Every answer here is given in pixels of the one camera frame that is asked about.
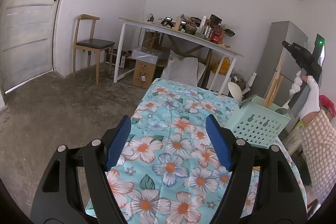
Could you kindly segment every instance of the black chair seat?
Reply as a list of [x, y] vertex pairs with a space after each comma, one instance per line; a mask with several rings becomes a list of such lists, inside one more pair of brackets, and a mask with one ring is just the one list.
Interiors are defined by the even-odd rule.
[[97, 49], [111, 47], [114, 44], [115, 43], [112, 41], [101, 40], [101, 39], [88, 39], [88, 40], [83, 40], [83, 41], [79, 41], [76, 43], [76, 45], [78, 46], [97, 48]]

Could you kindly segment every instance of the wooden chair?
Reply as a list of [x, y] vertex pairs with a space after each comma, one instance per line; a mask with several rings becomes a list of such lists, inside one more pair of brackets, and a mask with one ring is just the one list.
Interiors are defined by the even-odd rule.
[[[95, 25], [96, 25], [96, 20], [100, 20], [100, 17], [94, 17], [94, 16], [89, 16], [89, 15], [80, 15], [77, 18], [77, 26], [76, 26], [76, 31], [75, 31], [75, 39], [73, 41], [73, 76], [75, 77], [76, 73], [76, 50], [86, 50], [88, 51], [88, 56], [87, 56], [87, 67], [90, 67], [91, 64], [91, 52], [96, 53], [97, 57], [97, 62], [96, 62], [96, 84], [99, 84], [99, 64], [100, 64], [100, 52], [101, 51], [107, 51], [110, 49], [110, 67], [109, 67], [109, 74], [111, 74], [111, 69], [112, 69], [112, 55], [113, 55], [113, 46], [114, 42], [112, 41], [107, 41], [107, 40], [101, 40], [101, 39], [94, 39], [93, 38], [93, 33], [95, 32]], [[91, 33], [90, 33], [90, 39], [83, 40], [77, 42], [77, 37], [78, 37], [78, 29], [79, 29], [79, 23], [81, 20], [86, 20], [86, 19], [91, 19], [92, 20], [92, 26], [91, 26]]]

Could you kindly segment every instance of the red hat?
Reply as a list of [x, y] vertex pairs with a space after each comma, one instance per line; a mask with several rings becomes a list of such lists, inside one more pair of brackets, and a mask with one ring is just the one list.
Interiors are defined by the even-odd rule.
[[333, 117], [336, 117], [334, 103], [325, 95], [320, 95], [319, 100], [321, 105], [330, 110]]

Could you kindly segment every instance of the white pillow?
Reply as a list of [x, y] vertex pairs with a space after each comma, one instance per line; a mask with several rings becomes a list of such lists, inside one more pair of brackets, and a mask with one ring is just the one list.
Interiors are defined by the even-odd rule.
[[198, 60], [194, 57], [187, 57], [182, 60], [177, 58], [168, 60], [167, 67], [164, 68], [161, 78], [197, 86], [197, 64]]
[[[168, 65], [170, 64], [170, 61], [173, 61], [175, 60], [174, 62], [177, 62], [177, 60], [179, 61], [183, 61], [183, 59], [185, 59], [185, 57], [183, 56], [180, 56], [176, 53], [174, 53], [172, 50], [170, 51], [170, 55], [169, 55], [169, 60], [168, 60], [168, 64], [167, 64], [167, 67], [163, 70], [162, 72], [162, 75], [161, 75], [161, 78], [163, 79], [166, 79], [166, 80], [171, 80], [171, 79], [168, 79], [167, 77], [169, 77], [167, 75], [167, 71], [170, 71], [171, 69], [168, 68]], [[204, 71], [206, 70], [207, 66], [198, 62], [197, 63], [197, 83], [199, 82], [199, 80], [201, 79]]]

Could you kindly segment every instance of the plastic storage box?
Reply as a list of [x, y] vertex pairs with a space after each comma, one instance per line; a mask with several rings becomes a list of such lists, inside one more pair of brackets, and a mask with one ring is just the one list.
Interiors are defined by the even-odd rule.
[[236, 138], [242, 138], [253, 146], [268, 148], [291, 118], [288, 114], [275, 112], [279, 106], [272, 104], [268, 109], [263, 107], [263, 102], [263, 98], [256, 96], [243, 103], [233, 112], [225, 127]]
[[153, 48], [139, 47], [132, 51], [132, 59], [156, 65], [162, 52]]

